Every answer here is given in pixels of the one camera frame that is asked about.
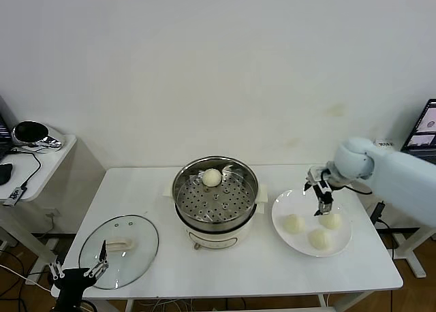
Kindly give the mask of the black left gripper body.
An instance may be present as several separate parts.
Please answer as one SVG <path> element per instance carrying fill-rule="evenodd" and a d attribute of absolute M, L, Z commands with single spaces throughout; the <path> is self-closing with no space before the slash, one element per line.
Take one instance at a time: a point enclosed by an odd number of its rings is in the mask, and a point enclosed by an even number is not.
<path fill-rule="evenodd" d="M 84 291 L 96 284 L 93 273 L 88 274 L 89 268 L 71 268 L 63 271 L 64 277 L 54 281 L 59 290 L 53 311 L 80 311 Z"/>

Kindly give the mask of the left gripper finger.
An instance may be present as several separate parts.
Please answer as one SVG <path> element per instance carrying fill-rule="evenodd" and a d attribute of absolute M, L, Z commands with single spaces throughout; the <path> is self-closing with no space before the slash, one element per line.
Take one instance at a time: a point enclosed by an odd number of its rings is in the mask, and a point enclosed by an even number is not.
<path fill-rule="evenodd" d="M 49 269 L 50 269 L 50 273 L 52 275 L 52 279 L 54 281 L 57 281 L 59 279 L 63 279 L 65 277 L 65 274 L 63 272 L 62 269 L 62 265 L 59 261 L 54 261 L 49 263 Z"/>
<path fill-rule="evenodd" d="M 107 260 L 106 240 L 103 241 L 102 248 L 99 252 L 96 265 L 84 273 L 88 278 L 100 278 L 108 269 L 109 263 Z"/>

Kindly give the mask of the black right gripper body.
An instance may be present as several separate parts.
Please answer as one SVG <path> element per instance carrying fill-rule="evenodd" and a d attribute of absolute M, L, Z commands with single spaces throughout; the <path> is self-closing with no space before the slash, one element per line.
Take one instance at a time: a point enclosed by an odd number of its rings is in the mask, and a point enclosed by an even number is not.
<path fill-rule="evenodd" d="M 330 182 L 330 176 L 329 170 L 322 170 L 315 176 L 312 185 L 315 193 L 327 193 L 338 190 L 338 187 Z"/>

